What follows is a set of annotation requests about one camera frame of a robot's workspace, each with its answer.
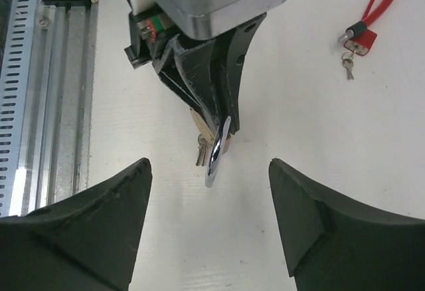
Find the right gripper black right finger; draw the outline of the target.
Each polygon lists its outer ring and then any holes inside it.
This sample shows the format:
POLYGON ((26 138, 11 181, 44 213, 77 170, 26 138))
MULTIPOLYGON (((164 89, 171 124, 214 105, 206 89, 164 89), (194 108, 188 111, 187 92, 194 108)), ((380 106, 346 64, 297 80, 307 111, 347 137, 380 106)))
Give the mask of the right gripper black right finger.
POLYGON ((298 290, 423 290, 424 221, 377 209, 275 158, 272 200, 298 290))

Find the large padlock keys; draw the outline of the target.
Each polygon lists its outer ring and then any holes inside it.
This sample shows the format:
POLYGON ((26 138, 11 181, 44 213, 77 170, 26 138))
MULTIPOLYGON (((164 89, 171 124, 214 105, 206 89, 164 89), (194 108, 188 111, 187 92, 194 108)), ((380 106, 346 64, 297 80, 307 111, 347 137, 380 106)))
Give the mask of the large padlock keys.
POLYGON ((197 155, 197 160, 195 165, 205 166, 207 154, 209 151, 209 142, 202 134, 199 134, 197 141, 199 145, 199 150, 198 150, 198 155, 197 155))

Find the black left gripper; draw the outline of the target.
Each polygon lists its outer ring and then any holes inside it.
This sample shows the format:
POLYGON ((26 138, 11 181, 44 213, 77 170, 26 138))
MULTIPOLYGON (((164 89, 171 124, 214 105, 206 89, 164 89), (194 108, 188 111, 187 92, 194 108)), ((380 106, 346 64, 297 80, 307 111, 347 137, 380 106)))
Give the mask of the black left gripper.
POLYGON ((200 114, 211 131, 217 130, 220 119, 231 117, 229 132, 232 135, 238 132, 242 70, 250 43, 267 14, 262 13, 219 36, 216 95, 211 78, 216 40, 196 41, 181 35, 156 0, 126 1, 131 11, 130 46, 125 52, 133 68, 153 62, 162 83, 200 114))

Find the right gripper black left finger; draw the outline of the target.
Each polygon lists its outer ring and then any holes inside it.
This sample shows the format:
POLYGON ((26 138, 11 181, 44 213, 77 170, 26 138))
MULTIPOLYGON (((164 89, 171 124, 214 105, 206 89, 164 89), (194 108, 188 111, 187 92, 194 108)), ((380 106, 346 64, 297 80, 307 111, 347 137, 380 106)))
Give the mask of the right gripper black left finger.
POLYGON ((1 219, 2 290, 127 290, 152 184, 139 159, 25 216, 1 219))

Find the large brass padlock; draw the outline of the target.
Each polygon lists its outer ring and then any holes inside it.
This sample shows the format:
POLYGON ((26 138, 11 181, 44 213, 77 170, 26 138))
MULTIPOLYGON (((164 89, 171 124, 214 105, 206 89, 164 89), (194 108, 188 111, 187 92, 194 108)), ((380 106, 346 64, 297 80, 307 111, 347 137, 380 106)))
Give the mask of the large brass padlock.
POLYGON ((207 167, 205 186, 211 188, 218 173, 221 157, 228 151, 231 139, 230 123, 232 120, 231 117, 228 116, 224 123, 218 127, 216 134, 213 135, 213 132, 207 126, 207 123, 203 120, 201 115, 192 108, 190 109, 190 112, 199 133, 202 134, 209 142, 209 151, 205 163, 205 166, 207 167))

